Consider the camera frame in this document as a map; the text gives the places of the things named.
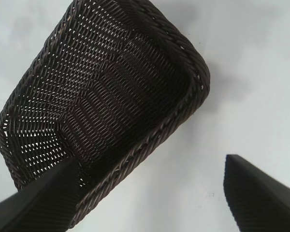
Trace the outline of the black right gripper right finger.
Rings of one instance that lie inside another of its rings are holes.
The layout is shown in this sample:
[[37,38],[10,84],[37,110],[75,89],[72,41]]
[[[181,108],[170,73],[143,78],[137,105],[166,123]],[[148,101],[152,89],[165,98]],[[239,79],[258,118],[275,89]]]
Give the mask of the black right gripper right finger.
[[290,188],[241,156],[226,156],[223,189],[240,231],[290,232]]

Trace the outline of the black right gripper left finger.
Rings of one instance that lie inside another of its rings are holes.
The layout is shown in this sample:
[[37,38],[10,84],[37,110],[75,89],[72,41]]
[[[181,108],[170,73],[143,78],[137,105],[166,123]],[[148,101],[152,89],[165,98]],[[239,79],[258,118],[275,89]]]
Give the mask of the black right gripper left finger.
[[64,159],[0,202],[0,232],[65,232],[79,198],[78,162]]

